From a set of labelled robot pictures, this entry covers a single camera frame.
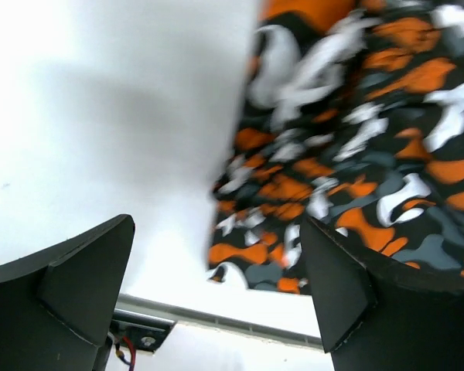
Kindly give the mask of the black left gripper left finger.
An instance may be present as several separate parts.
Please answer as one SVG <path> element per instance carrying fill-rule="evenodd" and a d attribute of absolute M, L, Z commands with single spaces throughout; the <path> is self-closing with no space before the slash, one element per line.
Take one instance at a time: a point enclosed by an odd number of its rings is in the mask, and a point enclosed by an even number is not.
<path fill-rule="evenodd" d="M 134 235 L 134 220 L 121 214 L 0 265 L 0 370 L 93 368 Z"/>

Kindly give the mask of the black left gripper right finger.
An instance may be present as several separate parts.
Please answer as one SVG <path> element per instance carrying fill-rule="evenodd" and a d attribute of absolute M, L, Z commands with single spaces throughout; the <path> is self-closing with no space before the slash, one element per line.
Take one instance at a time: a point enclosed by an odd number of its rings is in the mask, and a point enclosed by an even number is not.
<path fill-rule="evenodd" d="M 337 370 L 464 370 L 464 281 L 410 267 L 311 217 L 302 253 Z"/>

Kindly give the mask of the orange camouflage shorts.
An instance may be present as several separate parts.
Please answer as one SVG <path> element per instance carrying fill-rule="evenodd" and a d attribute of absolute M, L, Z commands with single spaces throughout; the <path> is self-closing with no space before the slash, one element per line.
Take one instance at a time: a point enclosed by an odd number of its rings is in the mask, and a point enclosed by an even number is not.
<path fill-rule="evenodd" d="M 464 282 L 464 1 L 269 1 L 254 38 L 209 280 L 307 294 L 309 216 Z"/>

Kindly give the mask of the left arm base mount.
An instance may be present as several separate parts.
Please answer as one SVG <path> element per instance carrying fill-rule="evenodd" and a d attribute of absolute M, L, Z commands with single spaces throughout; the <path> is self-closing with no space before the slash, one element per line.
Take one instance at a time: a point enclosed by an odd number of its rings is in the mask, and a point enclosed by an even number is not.
<path fill-rule="evenodd" d="M 115 355 L 128 370 L 134 370 L 138 351 L 153 354 L 166 340 L 176 322 L 116 308 L 105 343 L 98 349 L 92 370 L 106 370 Z"/>

